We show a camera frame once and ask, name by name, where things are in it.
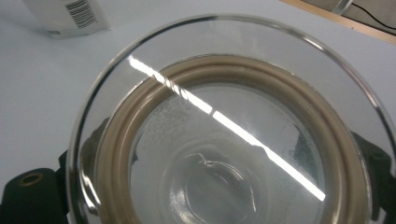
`wooden edge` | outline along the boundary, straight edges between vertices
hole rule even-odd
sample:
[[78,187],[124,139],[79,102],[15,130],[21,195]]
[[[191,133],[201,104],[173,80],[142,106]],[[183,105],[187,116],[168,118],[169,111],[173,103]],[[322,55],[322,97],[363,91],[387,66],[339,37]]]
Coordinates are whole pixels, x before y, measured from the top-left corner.
[[366,25],[359,23],[357,21],[347,19],[345,17],[334,14],[334,13],[327,11],[325,9],[322,9],[320,7],[312,6],[312,5],[307,4],[300,0],[280,0],[280,1],[287,3],[291,6],[300,8],[302,10],[308,11],[308,12],[318,15],[320,17],[326,18],[330,21],[338,22],[348,28],[351,28],[352,30],[359,31],[363,34],[366,34],[366,35],[378,38],[380,40],[383,40],[385,42],[388,42],[390,44],[396,45],[396,36],[394,36],[394,35],[384,33],[382,31],[376,30],[375,28],[372,28],[370,26],[366,26]]

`glass lid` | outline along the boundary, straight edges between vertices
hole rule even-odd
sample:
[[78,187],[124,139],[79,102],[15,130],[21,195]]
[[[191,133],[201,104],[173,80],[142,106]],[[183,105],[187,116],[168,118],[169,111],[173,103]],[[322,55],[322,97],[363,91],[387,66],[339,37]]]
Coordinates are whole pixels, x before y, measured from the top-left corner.
[[246,16],[186,19],[93,86],[70,211],[76,223],[382,223],[361,139],[394,166],[386,114],[317,40]]

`transparent glass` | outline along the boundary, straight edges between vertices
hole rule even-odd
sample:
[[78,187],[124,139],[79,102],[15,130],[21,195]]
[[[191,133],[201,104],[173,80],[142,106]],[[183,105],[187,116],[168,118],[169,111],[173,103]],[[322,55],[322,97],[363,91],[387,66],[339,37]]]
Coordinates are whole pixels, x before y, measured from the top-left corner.
[[[389,154],[394,170],[387,115],[338,55],[274,21],[201,16],[133,43],[93,85],[68,153],[68,201],[75,223],[318,223],[329,214],[331,200],[348,204],[343,189],[333,190],[342,172],[330,169],[332,159],[319,153],[323,145],[306,124],[311,121],[277,94],[245,85],[243,78],[178,86],[162,77],[162,70],[174,64],[213,55],[254,59],[302,80],[343,126]],[[161,98],[160,87],[143,88],[154,82],[171,92]],[[143,104],[159,97],[155,106]],[[123,110],[131,99],[139,106]],[[141,116],[139,125],[119,120],[132,114]],[[360,196],[367,203],[361,211],[369,222],[371,186],[360,146],[347,153],[365,175]],[[111,207],[118,203],[127,204],[123,214],[129,211],[131,217],[114,219],[118,210]],[[326,221],[347,223],[342,216]]]

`white surface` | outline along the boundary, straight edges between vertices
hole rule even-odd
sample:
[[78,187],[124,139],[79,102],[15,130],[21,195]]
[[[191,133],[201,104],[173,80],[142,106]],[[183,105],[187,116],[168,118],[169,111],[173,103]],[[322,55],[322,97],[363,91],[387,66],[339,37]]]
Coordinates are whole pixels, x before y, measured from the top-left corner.
[[0,197],[12,177],[57,169],[91,84],[126,45],[170,21],[232,12],[294,26],[341,54],[396,120],[396,46],[277,0],[99,1],[112,28],[55,40],[21,0],[0,1]]

